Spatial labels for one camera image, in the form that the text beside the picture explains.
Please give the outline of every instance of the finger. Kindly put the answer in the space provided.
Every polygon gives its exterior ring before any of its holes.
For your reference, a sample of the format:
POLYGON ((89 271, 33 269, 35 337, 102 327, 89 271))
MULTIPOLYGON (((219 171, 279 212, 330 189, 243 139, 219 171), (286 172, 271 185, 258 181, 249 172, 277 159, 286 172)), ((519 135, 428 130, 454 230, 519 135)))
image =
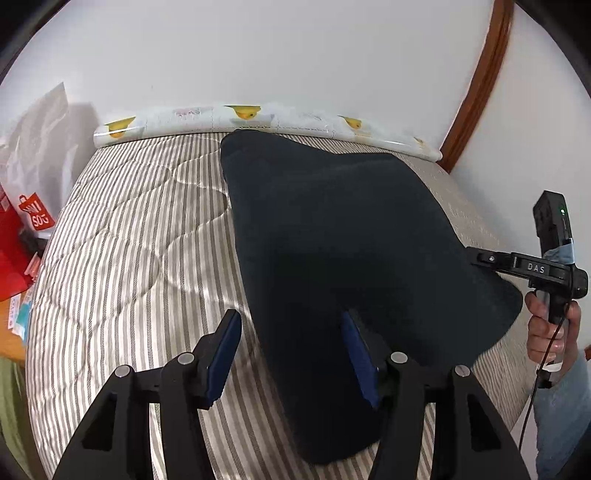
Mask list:
POLYGON ((527 293, 525 296, 525 304, 532 315, 537 317, 546 317, 546 305, 544 305, 544 302, 535 296, 534 292, 530 291, 527 293))
MULTIPOLYGON (((535 351, 535 352, 542 352, 544 353, 548 349, 548 345, 550 344, 550 340, 547 338, 542 338, 534 335, 530 335, 527 338, 527 350, 535 351)), ((562 340, 555 340, 552 342, 552 347, 550 348, 550 352, 552 353, 559 353, 564 350, 564 342, 562 340)))
MULTIPOLYGON (((545 352, 534 352, 533 350, 528 351, 527 352, 527 356, 530 357, 530 360, 540 364, 542 363, 542 360, 544 359, 544 353, 545 352)), ((555 353, 549 353, 548 357, 546 357, 546 362, 551 362, 552 360, 556 360, 556 354, 555 353)))
POLYGON ((570 322, 577 322, 580 323, 581 321, 581 307, 579 304, 571 300, 569 311, 566 313, 566 317, 569 319, 570 322))
POLYGON ((566 317, 569 319, 569 332, 567 334, 566 342, 568 345, 576 345, 579 338, 579 330, 581 328, 581 307, 574 300, 570 303, 566 317))
MULTIPOLYGON (((556 331, 557 325, 553 325, 548 320, 545 320, 540 317, 533 316, 530 318, 530 322, 527 326, 527 329, 530 335, 544 337, 544 338, 552 338, 554 332, 556 331)), ((564 329, 561 327, 558 334, 556 335, 556 339, 561 339, 564 336, 564 329)))

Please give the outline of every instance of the metal screw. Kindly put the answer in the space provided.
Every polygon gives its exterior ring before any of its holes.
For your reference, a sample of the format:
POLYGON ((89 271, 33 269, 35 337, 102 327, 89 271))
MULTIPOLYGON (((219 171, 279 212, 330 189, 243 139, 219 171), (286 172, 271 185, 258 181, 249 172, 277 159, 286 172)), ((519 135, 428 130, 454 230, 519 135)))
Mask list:
POLYGON ((181 365, 188 365, 191 362, 193 362, 193 360, 195 360, 195 357, 192 353, 190 352, 185 352, 185 353, 181 353, 178 358, 177 358, 178 362, 181 365))
POLYGON ((129 365, 120 365, 117 368, 115 368, 115 375, 119 378, 126 377, 127 375, 129 375, 129 372, 131 372, 129 365))
POLYGON ((390 355, 390 360, 395 364, 405 364, 408 360, 407 354, 402 352, 394 352, 390 355))
POLYGON ((466 365, 456 365, 454 371, 460 377, 467 377, 470 375, 470 369, 466 365))

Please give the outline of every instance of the bed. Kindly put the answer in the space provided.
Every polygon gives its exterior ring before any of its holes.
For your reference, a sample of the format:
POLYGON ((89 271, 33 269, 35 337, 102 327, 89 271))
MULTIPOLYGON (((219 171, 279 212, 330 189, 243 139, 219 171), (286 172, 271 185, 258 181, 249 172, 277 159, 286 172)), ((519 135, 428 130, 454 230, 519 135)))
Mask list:
MULTIPOLYGON (((354 119, 344 119, 351 127, 348 120, 354 119)), ((236 309, 243 318, 242 342, 222 398, 200 413, 216 476, 367 478, 376 445, 326 466, 309 465, 295 452, 243 290, 232 205, 220 167, 226 133, 147 135, 146 122, 125 120, 126 125, 98 130, 106 146, 97 150, 62 210, 37 283, 27 390, 34 437, 48 475, 118 365, 136 371, 162 366, 214 331, 226 309, 236 309), (143 125, 143 133, 134 125, 143 125)), ((367 135, 344 141, 311 129, 277 132, 333 153, 394 152, 429 188, 465 245, 502 249, 436 158, 426 160, 433 151, 419 139, 406 144, 412 148, 390 142, 386 150, 369 144, 367 135)), ((525 292, 526 284, 511 281, 525 292)), ((505 337, 473 366, 510 429, 533 378, 525 357, 527 318, 524 309, 505 337)), ((430 477, 434 417, 434 408, 427 407, 417 471, 421 480, 430 477)), ((152 406, 152 465, 155 478, 162 479, 159 432, 159 411, 152 406)))

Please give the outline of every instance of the blue gripper pad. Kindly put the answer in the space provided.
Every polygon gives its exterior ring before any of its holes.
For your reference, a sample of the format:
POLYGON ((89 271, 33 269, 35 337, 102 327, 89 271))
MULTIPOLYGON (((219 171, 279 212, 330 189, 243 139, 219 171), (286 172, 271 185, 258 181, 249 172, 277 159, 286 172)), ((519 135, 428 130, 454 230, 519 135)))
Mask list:
POLYGON ((222 330, 222 338, 207 369, 206 397, 212 403, 222 396, 222 391, 228 379, 230 367, 232 366, 234 355, 236 355, 236 349, 242 336, 242 318, 236 310, 232 310, 231 317, 227 320, 228 324, 226 326, 223 325, 224 320, 226 319, 222 319, 222 324, 220 324, 216 331, 217 334, 220 329, 222 330))
POLYGON ((361 393, 373 408, 378 408, 380 401, 378 394, 379 370, 372 362, 367 345, 349 312, 343 314, 342 335, 361 393))

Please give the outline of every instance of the blue sleeve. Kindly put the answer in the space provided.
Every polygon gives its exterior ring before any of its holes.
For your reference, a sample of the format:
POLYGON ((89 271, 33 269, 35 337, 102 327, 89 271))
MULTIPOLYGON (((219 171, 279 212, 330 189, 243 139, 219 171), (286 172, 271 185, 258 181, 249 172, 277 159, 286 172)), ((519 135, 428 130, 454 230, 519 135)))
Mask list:
POLYGON ((538 427, 539 480, 553 479, 567 462, 591 423, 589 371, 583 352, 552 388, 539 389, 534 399, 538 427))

